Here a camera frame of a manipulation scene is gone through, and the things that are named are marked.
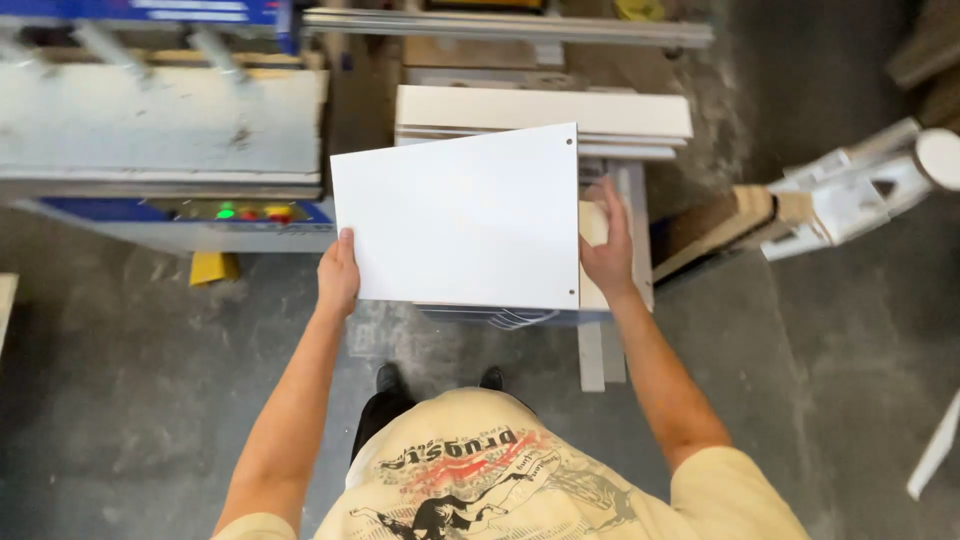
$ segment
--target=hand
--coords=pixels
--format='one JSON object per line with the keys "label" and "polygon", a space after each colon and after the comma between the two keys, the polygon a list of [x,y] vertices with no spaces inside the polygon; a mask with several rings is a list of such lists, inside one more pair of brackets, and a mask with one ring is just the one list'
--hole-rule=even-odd
{"label": "hand", "polygon": [[591,247],[580,237],[580,261],[587,276],[600,287],[600,292],[612,304],[624,295],[635,291],[634,244],[630,239],[627,210],[613,188],[610,177],[604,177],[599,186],[593,186],[588,194],[599,199],[600,206],[610,222],[607,243]]}
{"label": "hand", "polygon": [[360,269],[353,259],[353,229],[344,228],[317,267],[320,299],[317,312],[346,319],[356,307]]}

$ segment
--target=left hand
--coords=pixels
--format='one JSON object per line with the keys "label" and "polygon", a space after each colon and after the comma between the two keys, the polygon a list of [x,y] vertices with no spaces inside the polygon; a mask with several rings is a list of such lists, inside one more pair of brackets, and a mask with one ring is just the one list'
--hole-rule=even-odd
{"label": "left hand", "polygon": [[353,259],[353,229],[344,228],[317,267],[317,313],[346,319],[356,307],[360,269]]}

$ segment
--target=gray metal profile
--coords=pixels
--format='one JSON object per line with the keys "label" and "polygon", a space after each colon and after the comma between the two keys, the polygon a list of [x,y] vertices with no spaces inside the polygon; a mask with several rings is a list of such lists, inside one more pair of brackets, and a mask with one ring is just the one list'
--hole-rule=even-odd
{"label": "gray metal profile", "polygon": [[713,42],[713,29],[706,24],[460,12],[314,8],[303,12],[303,27],[345,34],[538,39],[693,49]]}

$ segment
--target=blue machine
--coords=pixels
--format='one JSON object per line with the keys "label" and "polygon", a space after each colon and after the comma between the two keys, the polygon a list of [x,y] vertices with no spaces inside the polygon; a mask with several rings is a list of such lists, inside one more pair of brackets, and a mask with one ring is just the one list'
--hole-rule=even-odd
{"label": "blue machine", "polygon": [[0,15],[273,26],[281,50],[296,55],[294,4],[294,0],[0,0]]}

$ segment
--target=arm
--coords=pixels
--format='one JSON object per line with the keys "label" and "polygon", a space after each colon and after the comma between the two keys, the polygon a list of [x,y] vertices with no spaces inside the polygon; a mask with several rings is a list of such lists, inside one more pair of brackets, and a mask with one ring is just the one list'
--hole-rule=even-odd
{"label": "arm", "polygon": [[626,210],[609,179],[601,186],[610,236],[606,244],[595,247],[581,237],[580,257],[613,312],[637,400],[672,474],[697,451],[732,442],[643,303],[633,282]]}
{"label": "arm", "polygon": [[333,365],[360,287],[351,230],[344,229],[326,251],[317,275],[320,300],[253,424],[214,534],[237,518],[257,512],[276,514],[294,531],[300,530],[303,499],[324,435]]}

